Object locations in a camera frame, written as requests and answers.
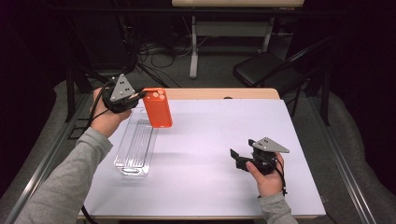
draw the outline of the forearm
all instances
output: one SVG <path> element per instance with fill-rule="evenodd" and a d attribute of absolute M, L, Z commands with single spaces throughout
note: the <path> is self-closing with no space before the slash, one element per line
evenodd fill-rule
<path fill-rule="evenodd" d="M 259 199 L 262 215 L 268 224 L 295 224 L 296 219 L 291 215 L 291 209 L 286 203 L 282 192 Z"/>
<path fill-rule="evenodd" d="M 107 138 L 88 129 L 68 157 L 26 203 L 17 223 L 76 223 L 93 174 L 111 148 Z"/>

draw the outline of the gray floor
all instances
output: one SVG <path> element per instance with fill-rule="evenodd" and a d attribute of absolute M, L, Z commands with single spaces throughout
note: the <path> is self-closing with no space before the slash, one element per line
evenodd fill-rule
<path fill-rule="evenodd" d="M 284 57 L 290 39 L 279 39 L 271 43 L 271 50 Z M 173 63 L 166 68 L 158 68 L 167 75 L 158 75 L 169 86 L 177 85 L 169 78 L 171 77 L 181 87 L 243 87 L 232 76 L 233 65 L 242 62 L 257 51 L 261 43 L 257 39 L 246 42 L 244 38 L 209 38 L 200 47 L 198 78 L 189 79 L 190 57 L 178 56 Z M 158 52 L 148 56 L 145 64 L 153 66 L 167 65 L 172 62 L 171 57 Z M 138 70 L 128 74 L 127 78 L 133 85 L 160 86 L 145 74 Z M 64 119 L 66 118 L 66 96 L 65 85 L 61 83 L 55 88 L 58 98 L 52 114 L 42 131 L 32 153 L 23 165 L 20 173 L 9 187 L 6 194 L 0 200 L 0 222 L 4 223 L 20 198 L 26 184 L 32 177 L 35 169 L 40 164 L 49 148 L 53 147 L 54 139 L 62 131 Z M 86 118 L 90 102 L 84 105 L 80 118 Z M 297 112 L 292 118 L 295 130 L 300 139 L 305 157 L 311 169 L 312 176 L 317 184 L 319 194 L 322 196 L 326 211 L 333 217 L 336 223 L 396 223 L 396 198 L 389 193 L 377 181 L 372 169 L 365 163 L 364 146 L 362 145 L 359 130 L 353 119 L 347 113 L 343 103 L 331 95 L 330 101 L 330 127 L 325 127 L 318 118 L 318 98 L 301 97 Z M 54 166 L 61 162 L 73 149 L 75 140 L 62 141 L 61 153 Z M 341 160 L 337 156 L 337 150 L 341 151 Z M 347 169 L 352 173 L 352 182 L 357 187 L 350 187 L 351 179 L 342 175 L 340 170 Z M 363 196 L 363 202 L 356 201 L 354 193 Z M 371 217 L 365 217 L 359 207 L 368 207 Z M 117 220 L 101 220 L 99 223 L 119 223 Z M 120 223 L 202 223 L 201 221 L 163 221 L 163 222 L 125 222 Z M 299 219 L 299 223 L 334 223 L 329 216 L 315 219 Z"/>

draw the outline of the white desk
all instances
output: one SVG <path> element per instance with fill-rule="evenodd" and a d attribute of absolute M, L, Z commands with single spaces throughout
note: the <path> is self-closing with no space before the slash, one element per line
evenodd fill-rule
<path fill-rule="evenodd" d="M 172 0 L 174 7 L 302 7 L 304 0 Z M 197 21 L 191 23 L 190 78 L 197 78 L 198 35 L 213 36 L 262 36 L 259 52 L 268 50 L 274 18 L 269 21 Z"/>
<path fill-rule="evenodd" d="M 99 165 L 84 203 L 93 217 L 261 217 L 255 180 L 235 168 L 230 148 L 251 157 L 248 139 L 264 136 L 290 150 L 283 157 L 289 193 L 286 200 L 292 213 L 297 217 L 325 215 L 283 101 L 170 100 L 169 105 L 174 125 L 160 129 L 148 176 L 125 176 L 113 166 L 127 120 L 111 136 L 114 147 Z"/>

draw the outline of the chair backrest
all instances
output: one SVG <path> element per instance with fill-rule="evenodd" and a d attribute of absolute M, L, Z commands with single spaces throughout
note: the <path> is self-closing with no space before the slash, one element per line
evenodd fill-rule
<path fill-rule="evenodd" d="M 285 62 L 280 64 L 278 67 L 273 69 L 267 76 L 261 78 L 256 83 L 254 83 L 253 86 L 257 86 L 260 83 L 263 83 L 265 79 L 268 79 L 269 77 L 275 75 L 276 73 L 278 73 L 282 70 L 293 67 L 297 62 L 306 58 L 308 55 L 312 55 L 316 52 L 326 49 L 327 47 L 329 47 L 329 45 L 332 43 L 332 41 L 333 41 L 333 36 L 328 36 L 328 37 L 320 40 L 319 42 L 317 42 L 305 49 L 300 50 L 299 52 L 290 56 L 287 60 L 285 60 Z"/>

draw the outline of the clear plastic tray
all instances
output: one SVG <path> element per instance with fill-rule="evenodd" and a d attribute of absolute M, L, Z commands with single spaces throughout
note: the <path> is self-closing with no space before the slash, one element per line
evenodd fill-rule
<path fill-rule="evenodd" d="M 135 108 L 122 137 L 114 166 L 124 175 L 147 175 L 158 129 L 152 128 L 145 108 Z"/>

